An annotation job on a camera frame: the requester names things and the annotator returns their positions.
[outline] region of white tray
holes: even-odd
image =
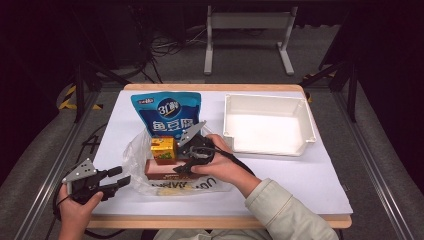
[[[234,152],[300,156],[316,141],[305,98],[227,94],[223,135]]]

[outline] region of blue pouch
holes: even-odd
[[[173,136],[199,123],[201,95],[196,92],[157,92],[131,96],[131,102],[151,137]]]

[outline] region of hand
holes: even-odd
[[[206,137],[210,138],[215,146],[221,150],[232,153],[221,136],[209,134]],[[207,165],[195,165],[191,167],[191,171],[199,174],[212,175],[221,181],[231,183],[236,186],[246,198],[261,182],[260,179],[219,153],[215,153],[211,163]]]
[[[65,199],[67,196],[66,185],[63,184],[59,191],[59,201]],[[60,203],[62,227],[60,229],[59,239],[82,239],[84,230],[90,221],[91,212],[100,203],[102,197],[103,193],[98,192],[85,205],[81,205],[71,198],[67,198]]]

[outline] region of jacket sleeve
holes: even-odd
[[[245,201],[273,239],[338,239],[336,232],[286,189],[263,180]]]

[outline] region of person's left hand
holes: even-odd
[[[68,196],[66,185],[63,184],[59,191],[59,201]],[[62,218],[62,227],[60,229],[59,239],[82,239],[84,230],[90,222],[91,212],[102,200],[103,193],[98,192],[88,200],[85,205],[81,205],[71,198],[65,199],[60,203],[60,216]]]

